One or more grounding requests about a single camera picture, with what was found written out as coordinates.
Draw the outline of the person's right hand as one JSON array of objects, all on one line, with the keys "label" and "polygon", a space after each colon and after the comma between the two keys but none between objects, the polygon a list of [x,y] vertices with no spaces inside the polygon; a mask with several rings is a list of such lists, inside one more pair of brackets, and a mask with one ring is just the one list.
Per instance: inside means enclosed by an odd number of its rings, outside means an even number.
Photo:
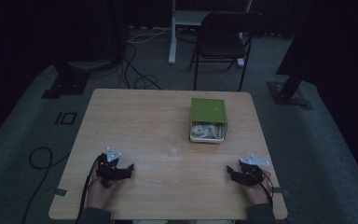
[{"label": "person's right hand", "polygon": [[270,204],[272,201],[272,186],[270,184],[270,172],[263,170],[263,181],[255,186],[244,186],[243,190],[250,205],[261,203]]}]

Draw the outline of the black folding chair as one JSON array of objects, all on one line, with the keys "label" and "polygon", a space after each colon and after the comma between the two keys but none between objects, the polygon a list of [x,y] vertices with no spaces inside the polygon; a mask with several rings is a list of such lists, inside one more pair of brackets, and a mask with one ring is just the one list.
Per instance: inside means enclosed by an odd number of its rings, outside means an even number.
[{"label": "black folding chair", "polygon": [[258,12],[215,11],[207,14],[197,32],[189,68],[195,65],[193,89],[197,88],[200,63],[229,63],[228,69],[243,59],[238,91],[241,91],[250,57],[252,40],[263,25]]}]

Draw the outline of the white desk frame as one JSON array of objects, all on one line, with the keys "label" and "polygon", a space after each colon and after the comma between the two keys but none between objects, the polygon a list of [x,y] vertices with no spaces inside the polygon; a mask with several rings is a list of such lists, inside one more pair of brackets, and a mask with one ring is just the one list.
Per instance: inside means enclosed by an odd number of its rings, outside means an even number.
[{"label": "white desk frame", "polygon": [[190,11],[188,9],[178,10],[176,8],[176,0],[172,0],[172,15],[171,15],[171,43],[169,50],[169,64],[176,63],[176,26],[177,25],[190,25],[200,26],[208,11]]}]

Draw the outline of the person's left hand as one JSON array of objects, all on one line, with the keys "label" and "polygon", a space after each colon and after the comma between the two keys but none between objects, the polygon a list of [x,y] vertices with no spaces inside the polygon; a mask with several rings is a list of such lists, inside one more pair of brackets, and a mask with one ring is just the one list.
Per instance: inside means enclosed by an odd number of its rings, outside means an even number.
[{"label": "person's left hand", "polygon": [[121,181],[110,181],[106,189],[96,174],[91,175],[91,183],[88,186],[86,206],[104,210],[118,191]]}]

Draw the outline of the clear plastic cup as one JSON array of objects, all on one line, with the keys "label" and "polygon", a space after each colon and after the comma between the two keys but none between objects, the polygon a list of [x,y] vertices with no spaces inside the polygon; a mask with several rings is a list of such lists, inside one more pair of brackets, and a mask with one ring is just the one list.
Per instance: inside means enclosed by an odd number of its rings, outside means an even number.
[{"label": "clear plastic cup", "polygon": [[177,158],[182,151],[183,140],[179,133],[168,133],[165,136],[165,147],[171,158]]}]

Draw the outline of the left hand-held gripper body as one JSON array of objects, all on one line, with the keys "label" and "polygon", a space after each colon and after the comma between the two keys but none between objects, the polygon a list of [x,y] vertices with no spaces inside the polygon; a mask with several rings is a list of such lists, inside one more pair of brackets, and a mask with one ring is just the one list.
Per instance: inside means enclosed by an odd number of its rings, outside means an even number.
[{"label": "left hand-held gripper body", "polygon": [[101,178],[103,186],[108,189],[110,181],[122,180],[127,177],[126,169],[117,168],[121,153],[108,147],[97,160],[97,176]]}]

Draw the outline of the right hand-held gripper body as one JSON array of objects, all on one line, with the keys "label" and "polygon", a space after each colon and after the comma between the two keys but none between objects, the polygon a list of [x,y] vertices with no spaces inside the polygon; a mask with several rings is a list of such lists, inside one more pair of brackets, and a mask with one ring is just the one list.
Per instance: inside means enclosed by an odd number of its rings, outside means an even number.
[{"label": "right hand-held gripper body", "polygon": [[269,161],[255,154],[239,159],[241,172],[238,174],[237,182],[244,186],[255,186],[264,179],[261,166],[268,166]]}]

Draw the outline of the white packets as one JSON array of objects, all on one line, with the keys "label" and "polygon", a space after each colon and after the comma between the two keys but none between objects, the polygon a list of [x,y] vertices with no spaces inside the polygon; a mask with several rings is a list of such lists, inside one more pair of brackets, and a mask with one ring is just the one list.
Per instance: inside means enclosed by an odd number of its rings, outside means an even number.
[{"label": "white packets", "polygon": [[193,138],[202,139],[221,139],[223,137],[222,130],[219,125],[195,125],[190,129],[190,135]]}]

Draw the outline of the green and white box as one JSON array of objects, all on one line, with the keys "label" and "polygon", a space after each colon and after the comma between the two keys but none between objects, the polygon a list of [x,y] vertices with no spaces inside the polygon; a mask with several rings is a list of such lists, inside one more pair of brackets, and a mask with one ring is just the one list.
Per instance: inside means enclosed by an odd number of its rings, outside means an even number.
[{"label": "green and white box", "polygon": [[227,111],[224,100],[192,98],[190,107],[190,129],[195,125],[219,125],[223,137],[221,139],[193,138],[189,133],[192,142],[219,144],[226,139],[227,134]]}]

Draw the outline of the black stand with base plate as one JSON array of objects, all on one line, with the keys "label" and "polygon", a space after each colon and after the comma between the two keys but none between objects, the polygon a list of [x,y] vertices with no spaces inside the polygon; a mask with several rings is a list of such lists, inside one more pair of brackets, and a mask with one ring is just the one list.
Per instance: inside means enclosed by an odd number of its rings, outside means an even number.
[{"label": "black stand with base plate", "polygon": [[307,62],[308,53],[305,47],[305,33],[303,25],[307,22],[314,0],[308,0],[304,15],[299,23],[296,35],[283,56],[278,68],[278,75],[287,75],[285,82],[269,81],[268,88],[276,105],[297,105],[300,107],[310,107],[310,101],[303,97],[299,89],[301,81],[306,76],[309,68]]},{"label": "black stand with base plate", "polygon": [[58,75],[49,90],[45,90],[43,99],[59,99],[62,95],[82,95],[88,80],[89,72],[78,70],[65,61],[53,63]]}]

